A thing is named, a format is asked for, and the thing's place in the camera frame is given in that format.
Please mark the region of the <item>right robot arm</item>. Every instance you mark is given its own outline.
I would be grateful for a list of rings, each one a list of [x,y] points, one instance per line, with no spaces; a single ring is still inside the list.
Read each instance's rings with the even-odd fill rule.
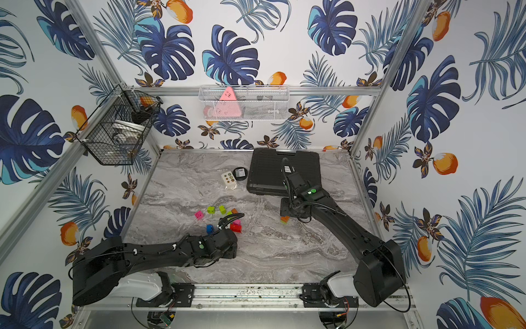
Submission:
[[[379,306],[405,287],[404,260],[396,242],[383,241],[363,228],[324,188],[303,179],[289,159],[281,161],[281,172],[288,193],[282,198],[281,214],[297,219],[315,219],[329,229],[357,262],[353,285],[369,306]]]

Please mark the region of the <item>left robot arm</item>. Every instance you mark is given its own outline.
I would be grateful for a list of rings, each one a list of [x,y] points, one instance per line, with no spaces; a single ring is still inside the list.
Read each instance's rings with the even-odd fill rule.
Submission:
[[[94,304],[117,287],[119,281],[140,271],[162,267],[208,267],[220,259],[235,259],[238,239],[230,225],[244,213],[219,220],[218,230],[205,236],[189,234],[172,243],[140,245],[111,237],[74,260],[71,268],[73,304]]]

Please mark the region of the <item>red long lego brick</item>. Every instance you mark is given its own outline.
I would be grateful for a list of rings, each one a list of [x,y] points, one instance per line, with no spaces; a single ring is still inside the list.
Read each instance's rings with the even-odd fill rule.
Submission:
[[[242,226],[237,223],[231,223],[230,224],[230,230],[236,233],[242,233]]]

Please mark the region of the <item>black plastic tool case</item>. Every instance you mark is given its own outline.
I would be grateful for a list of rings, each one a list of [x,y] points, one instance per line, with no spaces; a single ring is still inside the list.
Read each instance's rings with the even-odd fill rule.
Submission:
[[[254,149],[249,168],[247,190],[256,195],[286,197],[282,174],[282,160],[287,158],[301,177],[314,185],[321,185],[320,156],[316,152]]]

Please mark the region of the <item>black round tape measure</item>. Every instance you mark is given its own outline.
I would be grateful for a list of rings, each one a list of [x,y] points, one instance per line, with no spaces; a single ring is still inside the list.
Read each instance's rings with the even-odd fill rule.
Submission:
[[[232,175],[236,181],[244,181],[248,177],[248,172],[244,167],[237,167],[232,171]]]

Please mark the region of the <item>white remote control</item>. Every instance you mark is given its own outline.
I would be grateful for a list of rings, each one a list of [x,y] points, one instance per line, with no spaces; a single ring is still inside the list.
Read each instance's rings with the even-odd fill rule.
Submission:
[[[221,174],[221,178],[226,186],[231,186],[236,184],[236,179],[231,171],[226,171]]]

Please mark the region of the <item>pink triangle card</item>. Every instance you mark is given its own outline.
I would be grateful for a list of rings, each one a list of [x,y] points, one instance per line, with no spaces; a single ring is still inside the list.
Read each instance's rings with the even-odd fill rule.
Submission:
[[[208,111],[208,116],[216,119],[233,119],[242,116],[241,107],[231,86],[228,86],[220,96],[219,101],[212,105]]]

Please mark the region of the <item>aluminium front rail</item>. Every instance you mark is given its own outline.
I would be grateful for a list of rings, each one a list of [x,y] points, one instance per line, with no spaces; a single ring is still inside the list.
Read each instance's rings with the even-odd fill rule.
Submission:
[[[304,302],[300,296],[317,292],[315,284],[194,284],[177,294],[178,300],[161,307],[138,305],[131,297],[107,297],[82,307],[83,311],[364,311],[415,310],[412,296],[405,290],[396,291],[377,307],[369,306],[355,291],[337,306],[324,302]]]

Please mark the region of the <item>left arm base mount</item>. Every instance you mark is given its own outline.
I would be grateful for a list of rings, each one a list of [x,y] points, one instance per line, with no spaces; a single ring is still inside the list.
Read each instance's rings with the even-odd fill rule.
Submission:
[[[136,307],[142,308],[189,308],[192,306],[195,286],[189,283],[172,284],[152,300],[140,298],[135,302]]]

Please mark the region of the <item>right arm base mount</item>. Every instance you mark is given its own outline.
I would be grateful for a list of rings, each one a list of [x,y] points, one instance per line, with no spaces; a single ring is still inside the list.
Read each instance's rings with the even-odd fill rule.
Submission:
[[[308,283],[302,286],[299,299],[305,308],[357,308],[357,297],[336,297],[327,285]]]

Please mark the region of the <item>clear wall tray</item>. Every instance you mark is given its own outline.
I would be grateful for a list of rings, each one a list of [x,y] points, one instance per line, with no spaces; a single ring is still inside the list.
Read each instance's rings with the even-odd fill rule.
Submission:
[[[202,86],[199,100],[203,104],[206,120],[212,121],[279,121],[289,116],[290,90],[287,86],[231,86],[242,110],[242,116],[233,119],[210,118],[209,109],[219,101],[228,86]]]

